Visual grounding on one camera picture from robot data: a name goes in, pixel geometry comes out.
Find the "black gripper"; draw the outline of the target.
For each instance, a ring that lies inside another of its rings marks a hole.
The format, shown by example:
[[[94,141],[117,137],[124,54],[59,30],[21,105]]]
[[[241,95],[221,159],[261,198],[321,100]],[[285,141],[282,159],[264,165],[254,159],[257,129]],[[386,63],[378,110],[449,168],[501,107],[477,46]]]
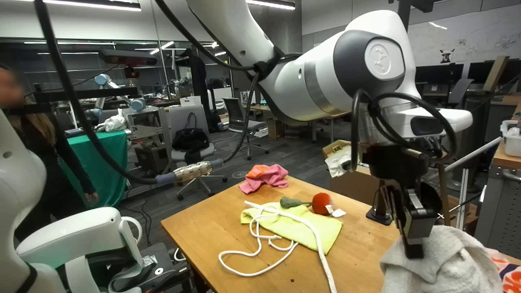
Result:
[[[396,181],[402,188],[414,188],[428,172],[428,164],[420,152],[401,146],[371,146],[363,154],[363,162],[374,178]],[[394,220],[394,190],[384,183],[378,188],[378,222],[391,225]],[[402,204],[401,235],[409,260],[423,258],[423,240],[438,217],[438,194],[431,186],[407,190]]]

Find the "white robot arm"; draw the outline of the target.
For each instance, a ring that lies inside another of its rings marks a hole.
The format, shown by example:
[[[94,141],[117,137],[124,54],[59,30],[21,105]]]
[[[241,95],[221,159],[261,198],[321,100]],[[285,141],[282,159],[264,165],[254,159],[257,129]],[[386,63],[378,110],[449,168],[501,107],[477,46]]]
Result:
[[[391,194],[407,258],[427,251],[441,201],[423,177],[451,159],[456,134],[472,126],[464,110],[422,100],[409,35],[392,10],[373,10],[308,53],[288,59],[265,37],[246,0],[187,0],[195,20],[231,59],[257,76],[274,111],[290,121],[352,115],[370,123],[370,144],[352,155]]]

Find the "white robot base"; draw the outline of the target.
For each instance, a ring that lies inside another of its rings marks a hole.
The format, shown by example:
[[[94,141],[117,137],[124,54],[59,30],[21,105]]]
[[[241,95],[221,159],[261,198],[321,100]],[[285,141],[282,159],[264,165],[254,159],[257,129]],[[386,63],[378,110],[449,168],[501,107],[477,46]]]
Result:
[[[2,293],[194,293],[190,271],[142,255],[140,238],[117,209],[101,207],[44,227],[20,245],[15,230],[41,201],[46,167],[0,113]]]

